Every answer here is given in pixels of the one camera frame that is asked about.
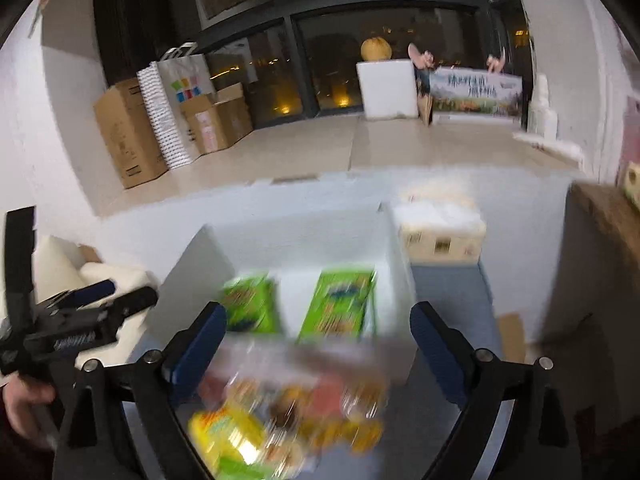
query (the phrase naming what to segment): white container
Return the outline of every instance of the white container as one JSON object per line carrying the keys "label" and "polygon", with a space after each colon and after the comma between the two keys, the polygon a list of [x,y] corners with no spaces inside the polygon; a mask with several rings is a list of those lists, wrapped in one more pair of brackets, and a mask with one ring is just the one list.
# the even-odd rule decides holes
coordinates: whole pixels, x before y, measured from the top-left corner
{"label": "white container", "polygon": [[558,114],[549,106],[549,86],[546,75],[538,74],[529,104],[527,132],[556,140],[558,136]]}
{"label": "white container", "polygon": [[367,119],[418,116],[414,63],[410,59],[361,61],[356,69]]}
{"label": "white container", "polygon": [[[377,335],[368,327],[360,339],[335,337],[296,344],[320,272],[350,266],[376,271]],[[276,308],[288,339],[229,333],[218,351],[218,358],[224,361],[220,366],[233,368],[246,360],[248,349],[255,354],[259,348],[270,373],[276,373],[274,368],[286,368],[279,365],[283,354],[295,360],[287,348],[303,348],[317,362],[335,360],[335,365],[366,369],[390,380],[406,379],[416,349],[409,330],[415,285],[392,216],[385,208],[205,225],[162,284],[158,304],[145,320],[148,334],[162,348],[178,330],[191,324],[208,301],[220,298],[223,283],[265,272],[276,281]]]}

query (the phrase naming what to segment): pumpkin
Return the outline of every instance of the pumpkin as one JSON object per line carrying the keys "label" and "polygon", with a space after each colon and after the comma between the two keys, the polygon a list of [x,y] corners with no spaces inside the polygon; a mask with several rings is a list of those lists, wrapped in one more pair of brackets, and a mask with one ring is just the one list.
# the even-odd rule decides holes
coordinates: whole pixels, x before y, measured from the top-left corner
{"label": "pumpkin", "polygon": [[380,61],[391,59],[391,46],[385,38],[369,38],[364,40],[360,46],[360,55],[364,61]]}

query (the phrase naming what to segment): tiled floor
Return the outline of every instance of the tiled floor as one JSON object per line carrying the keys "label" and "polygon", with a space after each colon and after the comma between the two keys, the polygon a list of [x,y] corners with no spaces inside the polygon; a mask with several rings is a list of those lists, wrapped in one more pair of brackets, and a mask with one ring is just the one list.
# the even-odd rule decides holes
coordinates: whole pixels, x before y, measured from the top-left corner
{"label": "tiled floor", "polygon": [[257,130],[221,152],[125,190],[101,216],[145,203],[259,179],[390,166],[518,166],[548,172],[564,162],[512,137],[515,126],[416,119],[366,121],[360,115],[318,118]]}

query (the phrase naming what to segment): snack package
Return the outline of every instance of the snack package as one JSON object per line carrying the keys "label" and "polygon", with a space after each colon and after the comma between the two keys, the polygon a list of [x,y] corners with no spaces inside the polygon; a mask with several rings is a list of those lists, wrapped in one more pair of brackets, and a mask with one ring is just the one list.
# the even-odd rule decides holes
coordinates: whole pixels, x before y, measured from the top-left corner
{"label": "snack package", "polygon": [[189,421],[189,435],[216,478],[233,476],[231,470],[242,471],[244,475],[264,473],[258,457],[266,442],[266,428],[241,406],[230,402],[215,412],[195,413]]}
{"label": "snack package", "polygon": [[333,446],[369,452],[382,437],[386,399],[382,383],[337,375],[277,386],[235,377],[222,407],[194,414],[188,433],[217,479],[285,480],[310,470]]}
{"label": "snack package", "polygon": [[299,338],[317,334],[360,334],[367,303],[373,300],[373,289],[373,270],[323,271]]}
{"label": "snack package", "polygon": [[239,278],[225,283],[220,303],[226,309],[226,329],[230,332],[279,332],[273,287],[273,280],[267,276]]}

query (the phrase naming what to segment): screw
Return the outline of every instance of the screw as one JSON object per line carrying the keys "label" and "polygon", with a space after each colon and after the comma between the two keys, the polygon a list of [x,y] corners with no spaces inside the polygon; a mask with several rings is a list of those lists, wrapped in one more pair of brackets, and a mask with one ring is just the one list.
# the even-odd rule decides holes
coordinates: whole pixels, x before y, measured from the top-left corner
{"label": "screw", "polygon": [[554,362],[548,357],[541,357],[540,359],[538,359],[538,363],[545,370],[551,370],[551,368],[554,367]]}
{"label": "screw", "polygon": [[82,365],[82,370],[85,372],[93,372],[100,364],[102,364],[98,359],[89,359]]}
{"label": "screw", "polygon": [[162,352],[159,350],[147,350],[142,356],[142,360],[145,363],[155,363],[162,357]]}
{"label": "screw", "polygon": [[476,359],[483,363],[488,363],[494,360],[494,353],[486,348],[479,348],[476,350]]}

